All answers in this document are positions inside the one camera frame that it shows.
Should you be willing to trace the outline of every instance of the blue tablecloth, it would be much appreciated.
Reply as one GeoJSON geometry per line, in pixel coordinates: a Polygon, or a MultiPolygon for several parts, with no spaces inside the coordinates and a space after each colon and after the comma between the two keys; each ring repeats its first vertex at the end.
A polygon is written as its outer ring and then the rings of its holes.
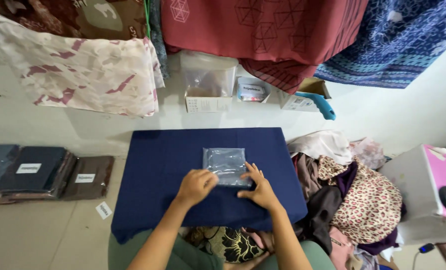
{"type": "MultiPolygon", "coordinates": [[[[281,128],[228,128],[135,131],[114,210],[111,231],[123,244],[156,227],[178,193],[183,177],[202,168],[203,148],[245,148],[271,183],[292,223],[308,210],[281,128]]],[[[238,188],[215,187],[190,209],[183,226],[250,227],[271,230],[269,213],[238,188]]]]}

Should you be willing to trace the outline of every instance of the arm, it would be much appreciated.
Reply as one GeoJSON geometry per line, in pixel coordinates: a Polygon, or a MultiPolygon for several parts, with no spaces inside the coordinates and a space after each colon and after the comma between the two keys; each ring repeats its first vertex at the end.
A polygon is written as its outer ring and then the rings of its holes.
{"type": "Polygon", "coordinates": [[[312,270],[305,252],[293,231],[286,210],[273,192],[270,182],[263,172],[253,163],[246,163],[249,172],[241,177],[251,177],[256,183],[255,191],[240,191],[239,198],[248,198],[267,209],[273,222],[273,238],[275,241],[276,260],[280,270],[312,270]]]}
{"type": "Polygon", "coordinates": [[[164,270],[188,210],[216,186],[218,177],[207,169],[192,169],[163,218],[128,266],[128,270],[164,270]]]}

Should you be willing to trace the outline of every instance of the black and gold floral cushion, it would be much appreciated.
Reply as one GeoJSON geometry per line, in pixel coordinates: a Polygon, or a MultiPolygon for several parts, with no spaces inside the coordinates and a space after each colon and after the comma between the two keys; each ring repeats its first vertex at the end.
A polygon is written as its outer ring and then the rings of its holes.
{"type": "Polygon", "coordinates": [[[189,242],[201,251],[230,263],[249,261],[264,253],[250,236],[240,229],[228,227],[196,227],[189,242]]]}

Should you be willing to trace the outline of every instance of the floor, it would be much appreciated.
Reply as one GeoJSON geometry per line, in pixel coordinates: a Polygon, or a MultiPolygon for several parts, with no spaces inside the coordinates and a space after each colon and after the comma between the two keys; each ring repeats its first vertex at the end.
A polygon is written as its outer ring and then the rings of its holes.
{"type": "MultiPolygon", "coordinates": [[[[124,159],[117,159],[105,199],[0,205],[0,270],[105,270],[112,216],[103,220],[95,207],[115,209],[124,159]]],[[[418,246],[394,254],[401,270],[411,269],[418,246]]],[[[419,255],[416,269],[445,270],[438,250],[419,255]]]]}

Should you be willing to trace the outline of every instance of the blue handle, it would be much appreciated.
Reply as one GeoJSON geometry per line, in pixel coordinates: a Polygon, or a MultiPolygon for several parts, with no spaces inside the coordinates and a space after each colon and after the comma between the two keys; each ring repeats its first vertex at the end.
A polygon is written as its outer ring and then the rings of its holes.
{"type": "Polygon", "coordinates": [[[298,97],[309,98],[313,102],[315,102],[315,105],[316,105],[316,107],[318,107],[319,112],[321,114],[323,114],[323,117],[326,120],[335,120],[336,119],[336,114],[333,111],[333,108],[330,106],[328,101],[326,101],[324,96],[318,95],[318,94],[312,94],[312,93],[304,93],[304,92],[296,92],[294,95],[298,96],[298,97]]]}

